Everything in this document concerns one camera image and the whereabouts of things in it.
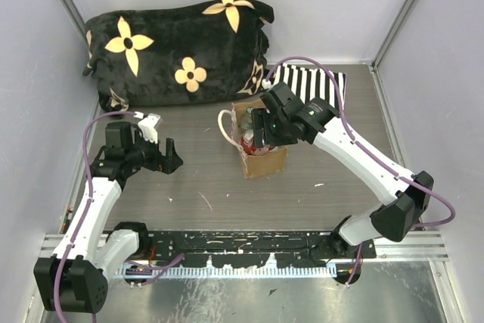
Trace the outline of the red cola can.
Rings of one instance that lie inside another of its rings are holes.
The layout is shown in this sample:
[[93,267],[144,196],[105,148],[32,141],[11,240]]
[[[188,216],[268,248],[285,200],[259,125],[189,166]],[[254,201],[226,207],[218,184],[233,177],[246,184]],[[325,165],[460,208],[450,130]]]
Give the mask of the red cola can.
[[255,151],[253,145],[253,130],[246,130],[241,137],[241,144],[246,154],[253,155]]

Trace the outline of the red Coca-Cola can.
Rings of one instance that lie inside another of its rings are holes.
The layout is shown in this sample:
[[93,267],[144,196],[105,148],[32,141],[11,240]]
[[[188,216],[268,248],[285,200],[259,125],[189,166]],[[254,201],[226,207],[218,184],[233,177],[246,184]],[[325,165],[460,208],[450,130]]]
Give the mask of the red Coca-Cola can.
[[276,151],[277,149],[278,149],[277,147],[263,146],[259,148],[252,145],[250,147],[250,152],[253,156],[261,157],[268,153],[271,153],[272,151]]

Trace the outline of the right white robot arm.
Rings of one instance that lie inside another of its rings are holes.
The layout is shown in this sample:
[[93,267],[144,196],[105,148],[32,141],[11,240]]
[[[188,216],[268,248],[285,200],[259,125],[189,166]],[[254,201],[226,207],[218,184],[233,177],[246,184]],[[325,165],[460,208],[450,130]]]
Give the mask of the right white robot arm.
[[359,177],[376,195],[375,208],[345,218],[330,233],[330,248],[350,257],[359,244],[383,237],[400,242],[427,209],[433,177],[393,162],[357,133],[344,126],[335,107],[324,99],[304,103],[279,83],[261,96],[252,112],[254,145],[280,147],[306,141],[329,153]]

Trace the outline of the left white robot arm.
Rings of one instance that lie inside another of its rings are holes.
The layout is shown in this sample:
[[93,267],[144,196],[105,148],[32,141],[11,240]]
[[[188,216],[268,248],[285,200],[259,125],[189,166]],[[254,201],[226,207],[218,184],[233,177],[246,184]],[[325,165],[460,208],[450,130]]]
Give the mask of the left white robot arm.
[[33,274],[42,303],[60,319],[67,312],[98,313],[125,261],[149,255],[151,241],[141,222],[121,222],[104,245],[99,242],[128,178],[141,169],[171,174],[182,166],[173,139],[160,151],[159,122],[148,114],[137,123],[106,125],[105,144],[87,163],[85,190],[66,234],[49,257],[38,258]]

